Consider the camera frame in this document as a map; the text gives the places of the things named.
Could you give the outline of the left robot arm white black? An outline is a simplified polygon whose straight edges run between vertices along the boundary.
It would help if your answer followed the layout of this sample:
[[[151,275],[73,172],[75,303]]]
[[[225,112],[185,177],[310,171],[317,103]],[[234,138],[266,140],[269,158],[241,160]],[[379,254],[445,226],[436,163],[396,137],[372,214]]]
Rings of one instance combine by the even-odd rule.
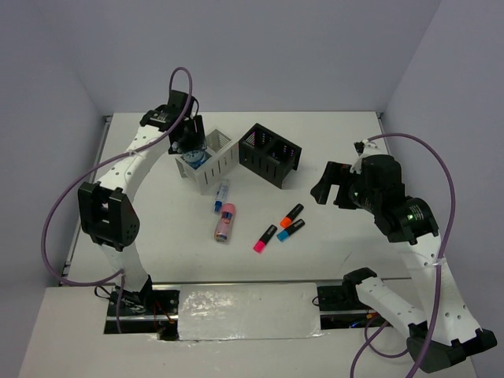
[[[152,279],[136,249],[140,221],[133,208],[135,194],[163,154],[206,148],[202,117],[192,115],[196,99],[172,90],[164,105],[148,111],[140,120],[125,157],[94,183],[78,190],[83,232],[100,246],[113,271],[121,301],[137,314],[154,304]]]

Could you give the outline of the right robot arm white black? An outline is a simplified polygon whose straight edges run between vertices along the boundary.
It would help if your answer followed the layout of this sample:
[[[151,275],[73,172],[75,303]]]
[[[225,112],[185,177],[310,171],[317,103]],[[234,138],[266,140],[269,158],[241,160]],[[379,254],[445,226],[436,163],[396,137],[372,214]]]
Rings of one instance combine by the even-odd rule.
[[[494,332],[481,328],[461,297],[444,258],[439,227],[428,204],[406,195],[401,165],[386,154],[355,165],[330,161],[310,194],[325,204],[333,185],[335,205],[363,209],[397,247],[421,301],[416,307],[394,293],[374,271],[362,268],[343,277],[343,301],[351,308],[367,305],[406,340],[411,358],[423,372],[450,368],[497,345]]]

